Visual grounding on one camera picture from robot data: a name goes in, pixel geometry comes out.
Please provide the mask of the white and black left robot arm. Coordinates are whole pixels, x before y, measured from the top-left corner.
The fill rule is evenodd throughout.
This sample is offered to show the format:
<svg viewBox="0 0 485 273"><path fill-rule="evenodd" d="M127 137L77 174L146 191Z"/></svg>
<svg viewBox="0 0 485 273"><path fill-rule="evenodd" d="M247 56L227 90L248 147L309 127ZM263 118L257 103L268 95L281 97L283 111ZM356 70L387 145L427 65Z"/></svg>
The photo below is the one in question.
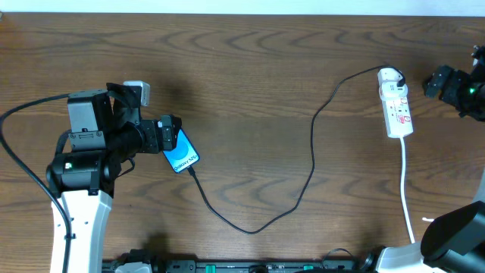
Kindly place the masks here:
<svg viewBox="0 0 485 273"><path fill-rule="evenodd" d="M52 272L100 272L114 182L138 153L177 146L179 117L142 119L144 89L116 86L68 96L71 129L58 141L46 177L55 201Z"/></svg>

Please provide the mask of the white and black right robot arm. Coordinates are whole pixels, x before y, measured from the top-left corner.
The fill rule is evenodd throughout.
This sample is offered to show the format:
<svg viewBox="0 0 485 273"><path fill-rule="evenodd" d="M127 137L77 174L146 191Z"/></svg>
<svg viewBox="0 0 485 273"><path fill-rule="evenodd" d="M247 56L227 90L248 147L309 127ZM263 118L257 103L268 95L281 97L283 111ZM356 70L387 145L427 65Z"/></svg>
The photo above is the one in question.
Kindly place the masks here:
<svg viewBox="0 0 485 273"><path fill-rule="evenodd" d="M484 48L475 46L473 69L467 73L439 66L424 82L424 94L451 105L460 117L484 120ZM377 74L387 135L403 141L412 133L408 89L402 73L383 67ZM371 272L482 272L484 270L484 187L471 204L430 224L420 241L384 247L365 263Z"/></svg>

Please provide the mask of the blue smartphone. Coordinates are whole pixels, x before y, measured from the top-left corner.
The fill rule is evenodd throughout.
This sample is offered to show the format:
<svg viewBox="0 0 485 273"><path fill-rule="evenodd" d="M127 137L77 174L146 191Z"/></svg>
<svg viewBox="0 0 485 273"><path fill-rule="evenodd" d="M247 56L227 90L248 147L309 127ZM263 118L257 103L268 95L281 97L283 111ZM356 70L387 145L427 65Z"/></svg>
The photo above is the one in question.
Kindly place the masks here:
<svg viewBox="0 0 485 273"><path fill-rule="evenodd" d="M175 173L185 171L200 159L199 153L183 129L177 135L177 146L171 151L163 151L165 158Z"/></svg>

